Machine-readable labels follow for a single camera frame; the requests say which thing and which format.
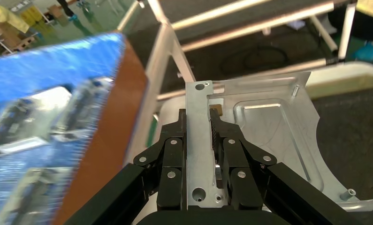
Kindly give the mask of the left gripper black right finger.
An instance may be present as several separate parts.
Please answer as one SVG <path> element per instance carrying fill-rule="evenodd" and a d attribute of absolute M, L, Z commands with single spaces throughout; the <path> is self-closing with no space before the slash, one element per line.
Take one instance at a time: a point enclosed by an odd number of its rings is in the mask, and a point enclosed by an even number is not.
<path fill-rule="evenodd" d="M 268 225 L 357 225 L 359 221 L 210 109 L 213 150 L 228 203 L 261 211 Z"/>

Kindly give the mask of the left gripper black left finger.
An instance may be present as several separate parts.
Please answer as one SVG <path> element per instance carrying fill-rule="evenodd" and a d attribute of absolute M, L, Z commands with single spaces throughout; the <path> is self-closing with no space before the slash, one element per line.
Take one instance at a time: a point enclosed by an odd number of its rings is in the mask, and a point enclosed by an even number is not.
<path fill-rule="evenodd" d="M 121 169 L 66 222 L 67 225 L 130 225 L 149 197 L 162 190 L 158 208 L 182 208 L 186 110 L 162 127 L 159 140 Z"/>

